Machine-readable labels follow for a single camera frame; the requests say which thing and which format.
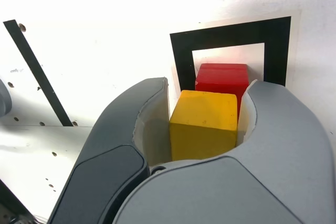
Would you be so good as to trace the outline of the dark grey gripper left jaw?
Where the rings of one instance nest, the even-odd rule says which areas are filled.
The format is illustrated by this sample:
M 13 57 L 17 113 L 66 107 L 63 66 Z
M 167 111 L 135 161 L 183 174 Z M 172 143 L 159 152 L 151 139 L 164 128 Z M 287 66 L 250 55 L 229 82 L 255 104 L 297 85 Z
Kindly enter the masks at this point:
M 112 223 L 131 192 L 172 160 L 166 78 L 145 79 L 115 98 L 93 126 L 50 223 Z

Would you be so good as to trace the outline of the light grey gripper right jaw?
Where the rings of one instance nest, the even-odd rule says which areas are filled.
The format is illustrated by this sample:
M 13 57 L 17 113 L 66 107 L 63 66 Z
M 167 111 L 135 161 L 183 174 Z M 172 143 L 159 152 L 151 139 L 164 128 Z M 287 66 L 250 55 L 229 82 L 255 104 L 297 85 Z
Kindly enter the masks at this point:
M 332 223 L 333 154 L 317 117 L 285 87 L 245 93 L 244 141 L 165 169 L 124 201 L 115 223 Z

